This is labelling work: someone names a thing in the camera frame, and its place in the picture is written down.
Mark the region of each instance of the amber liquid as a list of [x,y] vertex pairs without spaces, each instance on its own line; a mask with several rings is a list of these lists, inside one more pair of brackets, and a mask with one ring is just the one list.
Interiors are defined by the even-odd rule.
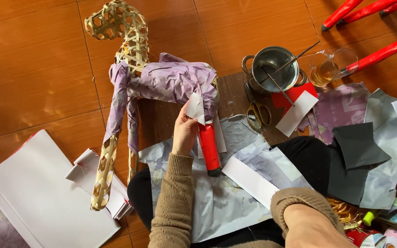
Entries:
[[339,66],[330,61],[326,61],[321,65],[315,66],[311,70],[309,74],[309,79],[311,80],[313,85],[323,87],[329,82],[335,80],[338,74]]

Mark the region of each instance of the sweater sleeve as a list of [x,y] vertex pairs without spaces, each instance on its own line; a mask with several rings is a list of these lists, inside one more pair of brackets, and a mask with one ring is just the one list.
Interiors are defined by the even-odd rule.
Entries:
[[330,204],[323,195],[313,189],[288,188],[279,190],[277,193],[275,193],[272,196],[272,201],[270,204],[272,217],[283,230],[284,239],[286,238],[287,232],[289,231],[289,228],[284,222],[284,210],[286,207],[296,203],[306,204],[307,206],[310,206],[313,209],[321,212],[330,220],[336,230],[345,236],[344,225],[339,222],[338,215],[333,211],[332,207],[330,207]]
[[191,236],[191,176],[193,157],[169,155],[162,179],[154,219],[151,222],[149,248],[188,248]]

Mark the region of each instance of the scissors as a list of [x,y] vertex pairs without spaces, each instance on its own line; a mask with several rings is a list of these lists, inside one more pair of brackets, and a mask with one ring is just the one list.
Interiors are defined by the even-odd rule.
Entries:
[[[265,126],[269,126],[270,123],[272,122],[272,116],[270,114],[269,108],[261,103],[258,103],[255,100],[254,95],[252,94],[251,89],[247,85],[246,81],[244,81],[244,89],[246,90],[247,97],[249,98],[249,101],[251,102],[251,105],[249,106],[249,109],[247,109],[247,112],[246,112],[246,118],[247,118],[247,122],[249,123],[249,125],[253,129],[261,129],[263,124]],[[266,116],[263,116],[261,108],[264,108],[266,110],[266,112],[268,114],[268,120],[269,120],[268,122],[265,122],[264,117],[266,117]]]

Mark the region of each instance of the black paper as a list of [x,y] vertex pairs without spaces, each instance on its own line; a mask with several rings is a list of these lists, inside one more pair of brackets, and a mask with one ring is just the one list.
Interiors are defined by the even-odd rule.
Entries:
[[328,194],[353,205],[359,205],[364,193],[369,166],[347,170],[337,140],[334,139],[328,148],[330,151]]
[[335,127],[333,132],[341,147],[346,169],[379,164],[391,159],[374,142],[372,122]]

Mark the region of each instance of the orange floor tile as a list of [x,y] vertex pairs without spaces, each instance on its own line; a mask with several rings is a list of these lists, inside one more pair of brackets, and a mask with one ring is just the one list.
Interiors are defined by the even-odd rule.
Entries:
[[[85,149],[100,150],[113,86],[108,69],[122,43],[98,41],[84,19],[107,0],[0,1],[0,163],[33,133],[46,129],[74,161]],[[241,71],[241,59],[269,45],[299,54],[310,70],[311,54],[345,46],[363,58],[397,40],[397,12],[373,14],[321,32],[321,24],[344,0],[130,0],[148,23],[150,60],[161,52],[207,62],[219,76]],[[374,2],[364,0],[360,7]],[[397,97],[397,54],[337,80],[364,81]],[[126,140],[123,132],[121,140]],[[140,137],[145,130],[140,128]],[[140,141],[140,149],[147,147]],[[117,174],[126,182],[128,151],[118,148]],[[132,213],[105,247],[146,247],[149,232]]]

